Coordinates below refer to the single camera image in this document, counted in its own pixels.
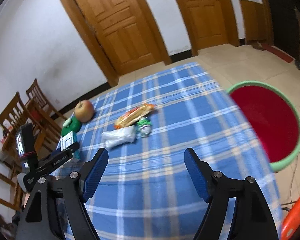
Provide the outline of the orange plastic stool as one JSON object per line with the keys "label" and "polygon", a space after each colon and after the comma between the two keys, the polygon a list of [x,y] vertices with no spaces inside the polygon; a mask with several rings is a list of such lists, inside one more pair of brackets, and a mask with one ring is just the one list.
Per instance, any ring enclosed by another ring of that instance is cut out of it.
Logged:
{"label": "orange plastic stool", "polygon": [[300,197],[283,221],[280,239],[300,239]]}

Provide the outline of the left wooden door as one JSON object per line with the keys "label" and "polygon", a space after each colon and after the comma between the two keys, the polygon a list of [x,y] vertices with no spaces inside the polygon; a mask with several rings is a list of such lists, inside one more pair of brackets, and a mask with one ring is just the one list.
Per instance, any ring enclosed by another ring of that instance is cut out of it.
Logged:
{"label": "left wooden door", "polygon": [[146,0],[60,1],[112,87],[125,74],[171,63]]}

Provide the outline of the wooden chair far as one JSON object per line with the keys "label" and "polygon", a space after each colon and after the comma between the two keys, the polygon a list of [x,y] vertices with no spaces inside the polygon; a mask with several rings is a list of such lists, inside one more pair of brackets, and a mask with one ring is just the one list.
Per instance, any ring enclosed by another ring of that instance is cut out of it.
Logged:
{"label": "wooden chair far", "polygon": [[39,87],[37,79],[34,79],[32,85],[30,85],[30,87],[26,90],[26,95],[29,99],[33,99],[39,105],[40,109],[52,118],[67,119],[63,114],[57,111],[57,109],[55,109],[52,103],[47,99]]}

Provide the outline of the wooden chair near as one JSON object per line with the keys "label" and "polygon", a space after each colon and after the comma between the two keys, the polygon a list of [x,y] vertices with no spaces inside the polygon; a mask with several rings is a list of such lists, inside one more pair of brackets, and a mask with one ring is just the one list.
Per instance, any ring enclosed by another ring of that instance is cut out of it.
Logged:
{"label": "wooden chair near", "polygon": [[6,133],[6,141],[2,151],[18,162],[18,151],[15,144],[18,129],[25,124],[31,124],[34,133],[34,147],[39,151],[45,148],[52,152],[50,144],[59,142],[61,128],[39,108],[38,103],[31,99],[23,103],[19,93],[16,93],[0,114],[0,126]]}

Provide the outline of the orange snack packet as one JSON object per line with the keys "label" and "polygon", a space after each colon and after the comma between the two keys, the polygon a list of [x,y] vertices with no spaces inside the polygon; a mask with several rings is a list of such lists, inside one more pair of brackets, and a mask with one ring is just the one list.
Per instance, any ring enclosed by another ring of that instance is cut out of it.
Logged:
{"label": "orange snack packet", "polygon": [[155,105],[150,103],[141,104],[138,107],[131,109],[126,112],[124,115],[120,116],[114,123],[115,129],[121,129],[128,126],[132,126],[138,122],[141,118],[149,114],[152,110],[155,109]]}

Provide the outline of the blue plaid tablecloth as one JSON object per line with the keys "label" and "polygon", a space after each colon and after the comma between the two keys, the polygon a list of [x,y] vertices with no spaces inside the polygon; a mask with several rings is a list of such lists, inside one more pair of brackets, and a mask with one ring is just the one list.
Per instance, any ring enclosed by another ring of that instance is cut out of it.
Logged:
{"label": "blue plaid tablecloth", "polygon": [[109,151],[99,186],[85,205],[101,239],[193,239],[207,204],[184,164],[189,147],[229,178],[254,177],[280,227],[279,191],[260,141],[239,107],[196,62],[95,99],[96,116],[77,135],[82,161],[103,146],[103,132],[143,103],[155,106],[150,135]]}

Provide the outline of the white teal medicine box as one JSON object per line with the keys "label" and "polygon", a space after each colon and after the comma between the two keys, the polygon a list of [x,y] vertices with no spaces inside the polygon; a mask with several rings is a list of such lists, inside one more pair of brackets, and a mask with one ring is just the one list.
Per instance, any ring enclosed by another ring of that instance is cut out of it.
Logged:
{"label": "white teal medicine box", "polygon": [[59,140],[59,143],[57,145],[57,150],[64,150],[66,148],[68,148],[69,146],[71,146],[72,144],[76,145],[76,149],[74,151],[74,153],[72,154],[72,159],[74,160],[74,162],[78,162],[81,159],[80,153],[79,153],[79,148],[80,148],[80,144],[77,140],[77,134],[74,131],[70,131],[69,133],[67,133],[66,135],[62,136],[61,139]]}

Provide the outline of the red yellow apple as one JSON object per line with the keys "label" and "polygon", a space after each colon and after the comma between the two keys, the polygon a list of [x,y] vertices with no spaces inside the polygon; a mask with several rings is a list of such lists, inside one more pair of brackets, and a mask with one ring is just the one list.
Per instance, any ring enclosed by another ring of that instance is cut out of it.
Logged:
{"label": "red yellow apple", "polygon": [[86,123],[92,119],[95,110],[93,104],[89,100],[80,101],[74,110],[75,117],[82,123]]}

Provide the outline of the wooden chair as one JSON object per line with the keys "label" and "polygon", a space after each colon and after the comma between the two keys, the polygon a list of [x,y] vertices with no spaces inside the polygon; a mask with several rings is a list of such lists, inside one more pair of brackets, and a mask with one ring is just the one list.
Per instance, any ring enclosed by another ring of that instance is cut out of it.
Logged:
{"label": "wooden chair", "polygon": [[61,128],[39,108],[38,103],[31,99],[23,103],[19,93],[16,93],[0,114],[0,126],[6,133],[6,141],[2,151],[18,162],[18,151],[15,144],[18,129],[25,124],[31,124],[34,133],[34,147],[39,151],[45,148],[52,152],[50,144],[59,142]]}
{"label": "wooden chair", "polygon": [[30,85],[30,87],[26,90],[26,95],[29,99],[33,99],[39,105],[40,109],[52,118],[67,119],[63,114],[57,111],[57,109],[55,109],[52,103],[47,99],[39,87],[37,79],[34,79],[32,85]]}

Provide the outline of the right wooden door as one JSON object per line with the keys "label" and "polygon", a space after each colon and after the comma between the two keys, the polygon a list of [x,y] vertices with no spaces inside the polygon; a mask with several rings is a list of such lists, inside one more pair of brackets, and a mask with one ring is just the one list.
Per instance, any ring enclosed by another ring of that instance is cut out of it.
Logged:
{"label": "right wooden door", "polygon": [[222,44],[239,46],[231,0],[176,0],[191,43],[192,55]]}

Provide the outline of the green white toy figure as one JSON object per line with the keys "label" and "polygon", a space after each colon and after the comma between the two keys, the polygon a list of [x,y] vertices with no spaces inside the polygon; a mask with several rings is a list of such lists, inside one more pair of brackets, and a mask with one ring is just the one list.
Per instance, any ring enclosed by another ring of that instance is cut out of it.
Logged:
{"label": "green white toy figure", "polygon": [[142,137],[147,137],[152,131],[152,123],[147,117],[142,117],[137,123],[138,132]]}

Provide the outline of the clear plastic bag roll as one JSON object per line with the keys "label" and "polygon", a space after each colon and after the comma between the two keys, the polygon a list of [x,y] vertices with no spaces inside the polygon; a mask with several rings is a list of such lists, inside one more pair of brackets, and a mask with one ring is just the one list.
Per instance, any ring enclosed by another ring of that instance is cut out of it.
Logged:
{"label": "clear plastic bag roll", "polygon": [[110,150],[116,146],[134,142],[136,138],[136,129],[134,126],[119,128],[113,131],[103,132],[101,137],[104,147]]}

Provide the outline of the red basin green rim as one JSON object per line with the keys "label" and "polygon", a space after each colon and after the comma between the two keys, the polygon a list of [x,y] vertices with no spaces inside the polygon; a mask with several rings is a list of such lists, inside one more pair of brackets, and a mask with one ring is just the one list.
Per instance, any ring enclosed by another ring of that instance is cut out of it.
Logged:
{"label": "red basin green rim", "polygon": [[254,129],[273,172],[300,153],[300,115],[280,90],[260,81],[239,82],[227,91]]}

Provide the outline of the green toy pepper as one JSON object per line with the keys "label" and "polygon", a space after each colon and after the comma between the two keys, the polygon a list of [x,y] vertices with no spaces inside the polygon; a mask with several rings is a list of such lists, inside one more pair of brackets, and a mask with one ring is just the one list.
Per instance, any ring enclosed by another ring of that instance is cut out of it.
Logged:
{"label": "green toy pepper", "polygon": [[61,136],[65,136],[70,132],[77,133],[82,127],[82,123],[75,117],[68,118],[64,124],[61,131]]}

